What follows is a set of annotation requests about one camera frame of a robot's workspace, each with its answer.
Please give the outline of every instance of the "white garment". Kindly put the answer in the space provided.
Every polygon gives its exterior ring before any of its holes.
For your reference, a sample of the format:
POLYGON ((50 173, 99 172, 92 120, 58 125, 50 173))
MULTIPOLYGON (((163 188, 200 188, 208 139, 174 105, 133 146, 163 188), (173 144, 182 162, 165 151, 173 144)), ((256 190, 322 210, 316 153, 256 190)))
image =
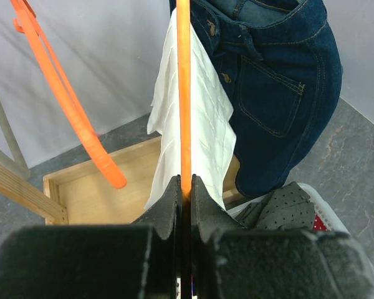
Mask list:
MULTIPOLYGON (((236 143, 236 135, 228 123, 233 108, 204 47, 193 27, 190 28, 191 172, 202 178, 209 195, 224 209, 223 179, 236 143)), ((166 34, 151 105, 147 132, 159 132, 162 141, 146 209, 163 195, 171 177, 181 173, 176 10, 166 34)))

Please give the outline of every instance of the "red polka dot cloth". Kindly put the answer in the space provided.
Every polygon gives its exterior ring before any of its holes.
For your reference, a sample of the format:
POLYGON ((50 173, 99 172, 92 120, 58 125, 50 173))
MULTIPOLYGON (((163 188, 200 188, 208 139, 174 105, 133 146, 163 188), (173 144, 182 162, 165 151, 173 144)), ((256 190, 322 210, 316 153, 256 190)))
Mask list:
POLYGON ((318 215, 314 219, 313 230, 324 230, 327 231, 327 227, 324 225, 323 221, 318 215))

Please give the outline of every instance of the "wooden tray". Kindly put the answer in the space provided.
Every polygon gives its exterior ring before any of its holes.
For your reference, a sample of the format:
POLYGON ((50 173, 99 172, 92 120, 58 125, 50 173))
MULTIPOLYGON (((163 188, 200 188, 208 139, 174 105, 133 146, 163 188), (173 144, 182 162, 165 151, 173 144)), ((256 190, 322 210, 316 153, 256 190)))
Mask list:
MULTIPOLYGON (((114 189, 92 161, 86 161, 44 176, 44 194, 66 209, 68 224, 127 224, 141 216, 151 191, 160 155, 160 138, 113 152, 128 179, 123 189, 114 189)), ((225 204, 241 197, 234 178, 239 168, 234 157, 224 180, 225 204)), ((64 223, 46 218, 47 224, 64 223)))

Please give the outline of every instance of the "metal button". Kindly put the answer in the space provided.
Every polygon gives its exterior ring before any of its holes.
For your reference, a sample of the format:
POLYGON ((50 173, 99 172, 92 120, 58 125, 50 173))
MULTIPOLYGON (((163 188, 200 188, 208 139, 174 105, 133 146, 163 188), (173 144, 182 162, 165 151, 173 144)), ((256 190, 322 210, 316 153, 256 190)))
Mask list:
POLYGON ((210 20, 206 20, 206 22, 208 22, 208 25, 211 26, 211 30, 210 30, 210 34, 211 36, 215 36, 216 35, 216 26, 210 21, 210 20))
POLYGON ((221 73, 223 75, 223 79, 226 83, 231 83, 231 78, 228 74, 221 73))

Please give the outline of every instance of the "tile floor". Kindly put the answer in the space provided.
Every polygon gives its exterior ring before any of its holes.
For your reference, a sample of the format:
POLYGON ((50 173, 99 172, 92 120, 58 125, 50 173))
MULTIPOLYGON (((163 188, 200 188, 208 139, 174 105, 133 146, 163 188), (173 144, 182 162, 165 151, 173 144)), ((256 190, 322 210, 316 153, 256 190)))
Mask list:
MULTIPOLYGON (((100 137, 107 151, 154 137, 146 135, 143 116, 100 137)), ((47 173, 88 160, 81 146, 33 167, 29 182, 42 189, 47 173)), ((310 154, 289 181, 313 186, 331 205, 374 265, 374 125, 344 101, 310 154)), ((13 231, 44 224, 39 216, 0 195, 0 244, 13 231)))

